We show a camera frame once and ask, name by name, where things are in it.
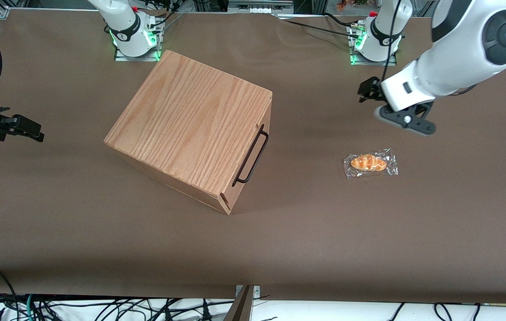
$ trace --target plastic wrapper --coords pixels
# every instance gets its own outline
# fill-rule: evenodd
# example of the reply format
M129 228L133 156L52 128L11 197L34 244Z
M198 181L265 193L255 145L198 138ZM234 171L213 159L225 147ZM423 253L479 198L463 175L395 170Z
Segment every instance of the plastic wrapper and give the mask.
M365 170L357 168L360 166L365 166L368 169L376 170ZM398 163L396 162L396 156L394 156L392 153L391 148L386 148L377 152L349 154L344 159L344 172L346 173L346 177L348 179L352 177L392 176L398 174Z

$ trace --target wooden box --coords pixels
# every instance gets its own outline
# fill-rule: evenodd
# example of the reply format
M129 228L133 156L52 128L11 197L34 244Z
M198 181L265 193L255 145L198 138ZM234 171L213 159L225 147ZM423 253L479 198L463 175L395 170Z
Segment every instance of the wooden box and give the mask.
M229 214L269 140L272 99L166 51L104 143L146 175Z

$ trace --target box side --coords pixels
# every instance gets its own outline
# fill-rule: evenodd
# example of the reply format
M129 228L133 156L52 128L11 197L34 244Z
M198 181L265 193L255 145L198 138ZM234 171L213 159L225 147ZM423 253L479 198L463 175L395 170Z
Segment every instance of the box side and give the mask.
M255 136L257 136L257 134L259 133L259 129L261 128L261 126L263 126L263 131L269 134L270 123L271 123L271 100L269 101L268 107L265 110L265 115L263 115L262 118L257 123L257 127L255 128L255 130L253 131L253 135L251 136L251 141L249 142L249 145L247 145L247 147L245 148L245 152L241 157L241 161L237 163L233 175L231 176L231 180L227 184L227 188L225 189L225 191L221 193L223 201L226 203L227 207L231 210L233 209L235 202L237 202L237 198L239 197L239 194L241 194L241 190L245 186L244 183L240 183L238 181L233 186L233 181L235 181L235 178L237 177L237 172L239 172L241 164L245 161L245 156L247 155L249 148L251 148L251 144L253 144ZM247 174L251 171L251 167L253 167L257 155L259 155L259 152L261 152L261 147L263 146L265 139L266 138L264 136L259 136L259 139L255 143L255 146L253 147L253 150L251 151L251 154L249 155L249 158L247 159L247 162L245 163L245 166L241 171L240 175L241 179L247 177ZM261 155L261 157L259 158L259 163L263 163L263 155ZM255 173L253 173L251 179L255 179Z
M175 189L176 191L179 191L180 193L183 193L197 201L200 201L201 203L204 203L205 205L208 205L212 207L213 209L216 209L224 214L231 213L231 210L227 207L226 203L223 201L220 195L216 195L216 197L209 195L205 193L204 191L201 191L195 187L192 187L183 181L179 181L175 179L174 177L170 177L169 175L162 173L161 171L152 168L151 166L136 160L127 154L112 149L115 152L120 155L123 159L125 159L127 162L129 162L133 167L137 168L139 171L143 172L148 177L151 177L155 179L156 181L159 181L160 183L171 187L172 189Z

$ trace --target wire bundle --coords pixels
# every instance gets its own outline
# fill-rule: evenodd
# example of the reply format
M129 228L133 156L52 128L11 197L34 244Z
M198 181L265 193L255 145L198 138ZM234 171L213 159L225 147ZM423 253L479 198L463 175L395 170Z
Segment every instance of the wire bundle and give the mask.
M102 306L104 307L100 313L96 316L94 321L106 321L109 317L116 313L114 317L115 321L118 321L126 315L126 313L142 313L144 315L145 321L156 321L162 314L165 314L165 321L173 321L175 317L182 313L187 313L190 311L196 311L203 316L204 320L210 320L212 315L209 313L208 307L212 307L213 305L230 305L233 303L233 300L228 301L219 301L208 303L206 299L203 300L202 305L197 305L194 307L189 307L185 309L170 309L170 307L182 300L182 299L166 299L166 304L163 305L160 309L154 309L150 303L150 299L154 299L153 297L121 297L116 299L110 303L92 303L89 305L71 305L67 303L54 303L55 300L68 299L68 296L62 295L50 295L49 298L46 296L40 295L17 295L15 290L13 289L12 284L9 282L5 274L0 271L0 277L9 287L11 292L10 295L0 294L0 302L5 305L7 309L11 309L17 312L17 317L11 319L11 321L64 321L59 317L59 315L53 310L54 307L93 307L93 306ZM269 295L261 296L257 299L263 299L268 297ZM149 311L149 317L146 316L146 313L134 309L135 307L144 309Z

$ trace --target blue cable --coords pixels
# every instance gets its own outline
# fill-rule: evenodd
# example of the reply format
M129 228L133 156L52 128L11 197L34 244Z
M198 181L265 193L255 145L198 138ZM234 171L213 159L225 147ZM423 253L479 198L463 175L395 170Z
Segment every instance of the blue cable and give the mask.
M29 321L35 321L33 315L31 315L31 294L27 297L27 317Z

